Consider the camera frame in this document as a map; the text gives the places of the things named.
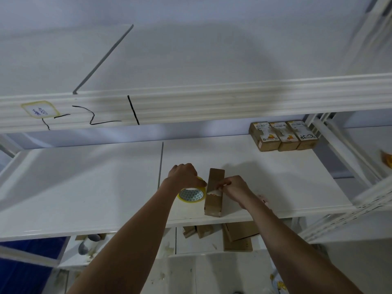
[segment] forearm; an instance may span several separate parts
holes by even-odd
[[[253,217],[290,293],[361,293],[256,196],[248,196],[244,206]]]
[[[177,192],[164,181],[83,271],[69,293],[139,293],[154,263]]]

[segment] yellow sticker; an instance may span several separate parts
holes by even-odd
[[[60,113],[48,101],[36,101],[30,103],[23,103],[20,105],[31,117],[36,119],[54,118]]]

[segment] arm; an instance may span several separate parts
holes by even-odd
[[[205,187],[192,164],[175,165],[158,191],[125,223],[68,294],[140,293],[153,266],[170,208],[183,188]]]
[[[251,214],[290,294],[362,293],[331,262],[283,224],[240,176],[225,178],[218,188]]]

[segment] yellow tape roll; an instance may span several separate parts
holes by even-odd
[[[203,188],[194,188],[194,189],[182,189],[178,194],[177,197],[186,203],[196,203],[200,202],[205,198],[206,190],[205,187]]]

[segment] hand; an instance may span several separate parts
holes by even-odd
[[[205,181],[197,178],[197,172],[191,163],[174,165],[165,180],[171,184],[176,192],[185,188],[202,188],[207,186]]]
[[[217,184],[216,188],[225,193],[230,199],[238,202],[243,209],[245,209],[245,201],[249,197],[256,197],[239,175],[224,178]]]

